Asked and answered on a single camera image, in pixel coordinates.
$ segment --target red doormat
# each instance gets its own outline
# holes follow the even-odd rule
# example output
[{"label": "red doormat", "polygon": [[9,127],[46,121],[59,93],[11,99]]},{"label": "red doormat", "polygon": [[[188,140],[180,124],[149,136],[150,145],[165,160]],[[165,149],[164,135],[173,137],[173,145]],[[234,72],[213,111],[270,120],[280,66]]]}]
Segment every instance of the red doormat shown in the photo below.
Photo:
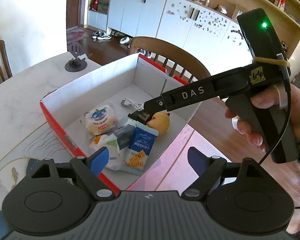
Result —
[{"label": "red doormat", "polygon": [[67,45],[74,41],[79,41],[92,35],[92,31],[82,27],[67,31]]}]

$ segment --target door handle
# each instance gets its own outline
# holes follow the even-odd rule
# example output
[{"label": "door handle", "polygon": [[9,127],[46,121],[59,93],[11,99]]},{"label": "door handle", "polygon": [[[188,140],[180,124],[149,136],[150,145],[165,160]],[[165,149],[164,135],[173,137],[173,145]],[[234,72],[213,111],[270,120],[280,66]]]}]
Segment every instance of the door handle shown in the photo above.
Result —
[{"label": "door handle", "polygon": [[191,13],[191,15],[190,15],[190,19],[192,18],[193,12],[194,12],[194,8],[192,8],[192,13]]},{"label": "door handle", "polygon": [[197,11],[197,17],[199,16],[200,14],[200,10]]}]

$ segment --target gray ribbed surface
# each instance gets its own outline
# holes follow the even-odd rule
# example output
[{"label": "gray ribbed surface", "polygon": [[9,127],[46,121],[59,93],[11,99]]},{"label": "gray ribbed surface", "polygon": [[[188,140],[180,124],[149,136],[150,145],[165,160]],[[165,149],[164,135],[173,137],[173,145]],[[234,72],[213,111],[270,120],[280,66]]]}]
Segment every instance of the gray ribbed surface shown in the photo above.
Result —
[{"label": "gray ribbed surface", "polygon": [[182,200],[176,191],[124,191],[111,202],[96,205],[79,226],[57,236],[25,236],[12,232],[7,240],[291,240],[285,232],[242,236],[211,220],[198,202]]}]

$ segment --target yellow sticker label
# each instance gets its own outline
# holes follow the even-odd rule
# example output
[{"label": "yellow sticker label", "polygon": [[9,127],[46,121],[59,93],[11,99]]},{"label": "yellow sticker label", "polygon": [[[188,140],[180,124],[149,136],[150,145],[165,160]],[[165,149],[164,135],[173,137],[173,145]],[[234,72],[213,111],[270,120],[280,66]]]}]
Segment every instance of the yellow sticker label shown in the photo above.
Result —
[{"label": "yellow sticker label", "polygon": [[252,85],[265,81],[262,66],[251,70],[250,81]]}]

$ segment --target human hand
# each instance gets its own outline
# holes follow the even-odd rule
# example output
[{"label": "human hand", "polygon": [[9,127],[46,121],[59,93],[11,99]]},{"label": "human hand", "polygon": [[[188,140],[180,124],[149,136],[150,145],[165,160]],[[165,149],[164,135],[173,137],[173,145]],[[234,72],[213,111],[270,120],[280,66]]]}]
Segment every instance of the human hand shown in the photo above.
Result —
[{"label": "human hand", "polygon": [[[252,104],[261,109],[269,108],[279,104],[279,93],[273,86],[265,89],[261,93],[251,97]],[[224,116],[228,119],[236,117],[230,109],[226,109]],[[300,143],[300,90],[291,84],[291,117],[290,122],[297,142]],[[263,143],[263,138],[256,132],[252,131],[251,125],[248,122],[238,120],[237,130],[241,134],[245,134],[249,143],[256,145],[256,148],[261,151],[266,151],[266,146]]]}]

